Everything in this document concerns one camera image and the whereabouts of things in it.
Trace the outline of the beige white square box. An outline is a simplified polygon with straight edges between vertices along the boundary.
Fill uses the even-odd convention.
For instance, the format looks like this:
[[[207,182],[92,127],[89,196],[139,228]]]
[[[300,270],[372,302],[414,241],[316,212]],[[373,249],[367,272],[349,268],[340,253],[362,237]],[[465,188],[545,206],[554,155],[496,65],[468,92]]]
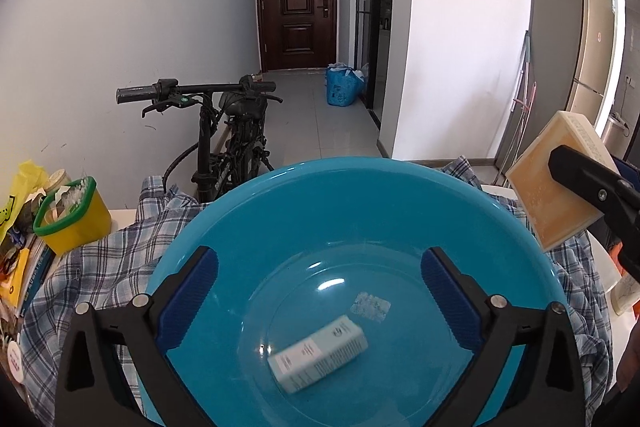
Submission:
[[[578,170],[618,173],[615,162],[586,116],[559,110],[506,173],[544,251],[559,246],[602,217],[589,197],[567,182]]]

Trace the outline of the yellow plastic bag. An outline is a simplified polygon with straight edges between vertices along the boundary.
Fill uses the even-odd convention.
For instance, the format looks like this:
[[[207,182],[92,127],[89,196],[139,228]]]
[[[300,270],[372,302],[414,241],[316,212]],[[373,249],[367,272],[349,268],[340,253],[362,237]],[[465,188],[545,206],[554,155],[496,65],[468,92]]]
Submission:
[[[2,200],[0,242],[4,241],[6,232],[14,225],[27,200],[27,197],[41,190],[49,180],[46,169],[36,165],[32,160],[24,161],[18,166],[9,196]]]

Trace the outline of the white round jar lid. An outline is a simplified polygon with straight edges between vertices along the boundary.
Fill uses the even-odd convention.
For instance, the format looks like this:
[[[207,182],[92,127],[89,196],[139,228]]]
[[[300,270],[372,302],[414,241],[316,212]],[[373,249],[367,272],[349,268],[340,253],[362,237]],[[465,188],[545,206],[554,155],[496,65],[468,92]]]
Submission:
[[[20,346],[16,340],[10,340],[6,349],[9,369],[14,381],[19,384],[24,383],[23,358]]]

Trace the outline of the pale green printed box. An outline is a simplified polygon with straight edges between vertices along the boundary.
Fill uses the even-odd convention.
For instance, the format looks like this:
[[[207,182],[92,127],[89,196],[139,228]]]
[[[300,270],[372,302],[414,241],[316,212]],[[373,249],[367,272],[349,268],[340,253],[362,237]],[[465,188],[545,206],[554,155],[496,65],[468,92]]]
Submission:
[[[268,364],[280,387],[292,395],[318,383],[368,348],[362,328],[342,315],[312,335],[270,355]]]

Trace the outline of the blue plaid cloth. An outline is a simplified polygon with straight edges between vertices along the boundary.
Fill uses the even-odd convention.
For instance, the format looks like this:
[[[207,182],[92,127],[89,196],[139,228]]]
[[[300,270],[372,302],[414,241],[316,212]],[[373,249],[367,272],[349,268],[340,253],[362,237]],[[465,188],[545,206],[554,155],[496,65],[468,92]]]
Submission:
[[[202,209],[193,197],[175,187],[165,188],[160,178],[150,176],[142,183],[132,225],[63,256],[29,305],[20,340],[29,407],[43,425],[54,423],[63,343],[76,306],[91,303],[102,310],[126,305],[149,284],[171,241]],[[568,301],[586,409],[592,414],[614,376],[603,283],[584,232],[551,249],[547,256]]]

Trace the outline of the dark brown door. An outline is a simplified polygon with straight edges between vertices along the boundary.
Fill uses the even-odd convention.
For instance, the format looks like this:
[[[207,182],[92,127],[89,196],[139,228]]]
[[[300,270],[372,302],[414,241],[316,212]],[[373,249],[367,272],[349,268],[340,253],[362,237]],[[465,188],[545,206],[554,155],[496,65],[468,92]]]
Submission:
[[[337,0],[257,0],[262,69],[323,68],[336,60]]]

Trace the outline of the yellow green bin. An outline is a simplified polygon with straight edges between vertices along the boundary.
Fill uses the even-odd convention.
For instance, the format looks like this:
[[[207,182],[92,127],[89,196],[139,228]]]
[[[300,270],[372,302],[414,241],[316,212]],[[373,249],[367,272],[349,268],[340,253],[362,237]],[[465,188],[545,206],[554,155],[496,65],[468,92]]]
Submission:
[[[62,185],[43,199],[34,232],[57,256],[103,239],[111,232],[112,217],[96,188],[85,176]]]

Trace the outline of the blue plastic basin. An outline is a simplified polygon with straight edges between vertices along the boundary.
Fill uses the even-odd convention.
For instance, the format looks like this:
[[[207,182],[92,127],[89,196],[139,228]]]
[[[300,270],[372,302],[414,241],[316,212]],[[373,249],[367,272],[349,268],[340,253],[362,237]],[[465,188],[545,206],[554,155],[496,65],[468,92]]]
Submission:
[[[424,283],[432,247],[513,306],[564,300],[511,211],[460,176],[382,158],[311,161],[236,188],[175,238],[150,287],[201,246],[217,277],[168,359],[218,426],[423,425],[472,360]],[[340,317],[367,350],[285,392],[270,357]]]

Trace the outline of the steel refrigerator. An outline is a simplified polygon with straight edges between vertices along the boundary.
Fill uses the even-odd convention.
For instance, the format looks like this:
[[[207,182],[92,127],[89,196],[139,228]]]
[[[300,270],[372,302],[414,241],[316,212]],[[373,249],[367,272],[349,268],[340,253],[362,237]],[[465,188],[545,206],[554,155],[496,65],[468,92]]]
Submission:
[[[615,0],[532,0],[498,169],[508,170],[559,110],[597,122],[614,40]]]

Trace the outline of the black bicycle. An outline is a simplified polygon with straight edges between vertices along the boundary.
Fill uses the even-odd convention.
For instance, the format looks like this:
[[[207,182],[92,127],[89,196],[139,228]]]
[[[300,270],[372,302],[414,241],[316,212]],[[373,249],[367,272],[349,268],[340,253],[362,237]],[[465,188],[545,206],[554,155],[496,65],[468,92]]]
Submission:
[[[198,106],[198,142],[182,152],[166,169],[163,182],[191,154],[196,170],[191,182],[202,204],[230,192],[259,176],[260,169],[274,169],[265,134],[270,102],[281,104],[274,94],[277,83],[260,74],[245,75],[235,83],[201,83],[181,86],[175,78],[149,86],[120,88],[118,104],[145,102],[144,115],[167,109]]]

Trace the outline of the yellow book stack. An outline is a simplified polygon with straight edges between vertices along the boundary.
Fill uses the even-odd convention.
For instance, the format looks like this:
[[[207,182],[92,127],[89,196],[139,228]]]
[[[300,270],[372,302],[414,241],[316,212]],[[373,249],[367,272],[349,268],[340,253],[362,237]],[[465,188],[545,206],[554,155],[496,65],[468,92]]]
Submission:
[[[49,274],[56,254],[40,237],[30,234],[1,279],[1,300],[16,317],[24,317],[32,299]]]

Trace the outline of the blue shopping bag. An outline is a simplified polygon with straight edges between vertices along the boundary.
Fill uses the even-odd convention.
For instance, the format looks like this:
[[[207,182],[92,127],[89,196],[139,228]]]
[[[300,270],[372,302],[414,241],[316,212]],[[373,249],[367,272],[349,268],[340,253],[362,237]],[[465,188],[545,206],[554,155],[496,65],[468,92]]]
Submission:
[[[326,101],[335,107],[347,107],[366,87],[363,73],[346,64],[336,63],[326,69]]]

